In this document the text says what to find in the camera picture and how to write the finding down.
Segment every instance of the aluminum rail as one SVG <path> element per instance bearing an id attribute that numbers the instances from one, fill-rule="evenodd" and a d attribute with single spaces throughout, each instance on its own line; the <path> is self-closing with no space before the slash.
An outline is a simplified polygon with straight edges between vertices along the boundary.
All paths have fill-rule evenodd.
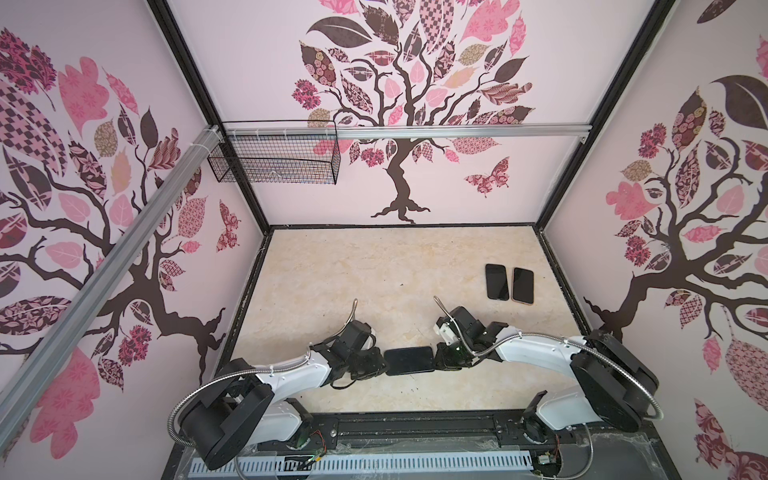
<path id="1" fill-rule="evenodd" d="M 333 128 L 292 127 L 254 128 L 242 122 L 243 128 L 227 125 L 227 136 L 238 135 L 329 135 Z M 518 124 L 518 125 L 428 125 L 423 127 L 338 127 L 340 140 L 375 140 L 380 138 L 459 138 L 459 137 L 586 137 L 589 124 Z"/>
<path id="2" fill-rule="evenodd" d="M 217 127 L 208 126 L 197 135 L 136 221 L 0 393 L 0 450 L 13 439 L 194 171 L 219 142 Z"/>

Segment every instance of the beige floor surface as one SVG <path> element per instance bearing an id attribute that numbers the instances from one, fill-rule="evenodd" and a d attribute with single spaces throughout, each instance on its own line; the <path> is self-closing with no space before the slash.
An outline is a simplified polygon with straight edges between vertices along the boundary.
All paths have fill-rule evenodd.
<path id="1" fill-rule="evenodd" d="M 485 264 L 535 273 L 535 304 L 490 300 Z M 578 328 L 530 227 L 278 230 L 267 251 L 232 358 L 252 365 L 303 355 L 333 334 L 359 299 L 356 318 L 382 351 L 430 345 L 441 315 L 432 300 L 463 305 L 484 324 L 578 335 Z M 343 385 L 348 378 L 338 381 Z M 326 386 L 297 396 L 310 412 L 524 408 L 544 389 L 573 384 L 524 363 L 486 360 L 474 369 L 382 375 L 346 390 Z"/>

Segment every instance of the wall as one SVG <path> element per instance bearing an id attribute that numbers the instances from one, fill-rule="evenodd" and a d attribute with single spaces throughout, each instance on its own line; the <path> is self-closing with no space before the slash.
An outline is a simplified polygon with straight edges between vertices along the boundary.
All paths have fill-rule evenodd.
<path id="1" fill-rule="evenodd" d="M 4 386 L 205 123 L 141 0 L 7 5 L 0 28 Z M 167 414 L 211 374 L 259 242 L 237 186 L 204 164 L 0 476 L 158 477 Z"/>
<path id="2" fill-rule="evenodd" d="M 589 122 L 652 2 L 625 3 L 172 7 L 225 120 L 383 126 Z M 431 140 L 397 141 L 391 156 L 388 139 L 343 142 L 337 185 L 254 189 L 277 224 L 532 222 L 574 146 L 572 137 Z"/>
<path id="3" fill-rule="evenodd" d="M 683 478 L 768 472 L 767 19 L 681 2 L 547 229 L 592 325 L 659 376 Z"/>

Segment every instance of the black smartphone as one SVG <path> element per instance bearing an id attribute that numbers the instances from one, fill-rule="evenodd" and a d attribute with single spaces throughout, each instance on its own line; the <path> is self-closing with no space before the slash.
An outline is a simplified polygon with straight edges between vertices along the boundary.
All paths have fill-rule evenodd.
<path id="1" fill-rule="evenodd" d="M 431 346 L 387 350 L 384 352 L 384 360 L 389 364 L 386 371 L 389 376 L 435 371 L 435 356 Z"/>
<path id="2" fill-rule="evenodd" d="M 533 272 L 517 267 L 512 271 L 512 299 L 533 305 Z"/>
<path id="3" fill-rule="evenodd" d="M 491 300 L 509 300 L 507 267 L 494 263 L 485 264 L 485 288 Z"/>

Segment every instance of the butterfly decal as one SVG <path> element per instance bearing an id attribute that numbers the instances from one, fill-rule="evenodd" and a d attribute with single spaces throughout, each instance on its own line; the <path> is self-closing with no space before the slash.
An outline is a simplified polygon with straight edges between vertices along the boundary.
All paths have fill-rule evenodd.
<path id="1" fill-rule="evenodd" d="M 478 188 L 478 192 L 485 195 L 488 198 L 487 193 L 493 190 L 494 185 L 501 187 L 502 185 L 509 188 L 507 181 L 509 180 L 509 174 L 505 172 L 509 169 L 509 157 L 498 162 L 490 175 L 470 175 L 464 180 L 468 181 L 470 185 L 474 185 Z"/>
<path id="2" fill-rule="evenodd" d="M 237 226 L 240 225 L 240 221 L 237 219 L 237 215 L 231 214 L 230 209 L 224 202 L 219 200 L 219 211 L 221 212 L 221 220 L 224 220 L 225 230 L 219 236 L 219 241 L 216 242 L 216 251 L 220 252 L 225 248 L 234 248 L 237 243 Z"/>

